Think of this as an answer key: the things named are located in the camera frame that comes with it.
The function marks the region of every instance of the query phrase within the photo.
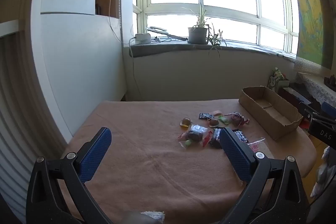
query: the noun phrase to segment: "cardboard box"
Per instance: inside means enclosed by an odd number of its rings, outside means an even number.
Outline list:
[[[274,140],[296,130],[302,120],[294,106],[264,86],[242,89],[239,103]]]

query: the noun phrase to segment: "silver bolt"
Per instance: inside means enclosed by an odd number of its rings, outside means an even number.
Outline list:
[[[36,159],[36,162],[40,163],[40,162],[43,162],[44,161],[44,157],[38,157]]]
[[[73,159],[74,157],[76,157],[76,154],[73,153],[73,152],[70,152],[70,153],[67,155],[67,158],[68,158],[69,160]]]
[[[257,158],[259,158],[259,159],[263,159],[263,158],[265,158],[265,155],[264,155],[263,153],[261,153],[261,152],[257,152],[255,155],[256,155]]]
[[[290,161],[290,162],[295,162],[295,158],[293,156],[288,156],[287,159]]]

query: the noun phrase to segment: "plant pot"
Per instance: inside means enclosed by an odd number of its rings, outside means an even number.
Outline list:
[[[207,28],[188,28],[189,31],[189,38],[188,43],[189,44],[201,44],[206,45],[208,44],[207,40]]]

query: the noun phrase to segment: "lace tablecloth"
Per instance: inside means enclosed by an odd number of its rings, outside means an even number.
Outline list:
[[[320,104],[326,102],[336,108],[336,92],[323,83],[322,77],[298,73],[296,75],[296,82],[304,84],[310,95]]]

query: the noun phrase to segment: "power strip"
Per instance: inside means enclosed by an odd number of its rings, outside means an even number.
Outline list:
[[[137,33],[135,35],[136,44],[149,44],[151,42],[151,35],[149,33]]]

